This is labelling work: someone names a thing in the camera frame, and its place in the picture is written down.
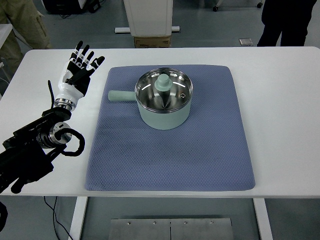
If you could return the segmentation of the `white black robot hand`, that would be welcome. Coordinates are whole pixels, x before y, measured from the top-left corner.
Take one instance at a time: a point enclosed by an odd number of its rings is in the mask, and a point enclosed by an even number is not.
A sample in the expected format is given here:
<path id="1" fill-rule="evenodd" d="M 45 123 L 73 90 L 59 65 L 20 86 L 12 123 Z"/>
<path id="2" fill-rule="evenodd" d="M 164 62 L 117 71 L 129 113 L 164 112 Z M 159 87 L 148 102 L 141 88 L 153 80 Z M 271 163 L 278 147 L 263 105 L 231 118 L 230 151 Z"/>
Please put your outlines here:
<path id="1" fill-rule="evenodd" d="M 54 106 L 74 111 L 79 99 L 88 91 L 91 75 L 105 60 L 104 56 L 96 57 L 94 52 L 88 52 L 90 46 L 83 46 L 79 41 L 64 66 L 58 83 L 58 94 L 54 98 Z"/>

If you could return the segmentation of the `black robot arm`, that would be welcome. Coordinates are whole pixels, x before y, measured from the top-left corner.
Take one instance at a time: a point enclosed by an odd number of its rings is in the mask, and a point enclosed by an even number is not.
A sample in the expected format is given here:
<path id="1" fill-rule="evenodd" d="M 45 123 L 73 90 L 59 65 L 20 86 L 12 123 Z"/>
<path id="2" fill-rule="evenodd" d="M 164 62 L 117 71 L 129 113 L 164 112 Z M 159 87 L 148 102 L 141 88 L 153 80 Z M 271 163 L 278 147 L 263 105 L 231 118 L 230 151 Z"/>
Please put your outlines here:
<path id="1" fill-rule="evenodd" d="M 24 185 L 36 182 L 53 171 L 52 161 L 67 145 L 51 140 L 50 130 L 71 116 L 69 110 L 61 107 L 46 110 L 40 118 L 16 130 L 3 142 L 5 151 L 0 154 L 1 192 L 12 185 L 11 192 L 18 194 Z"/>

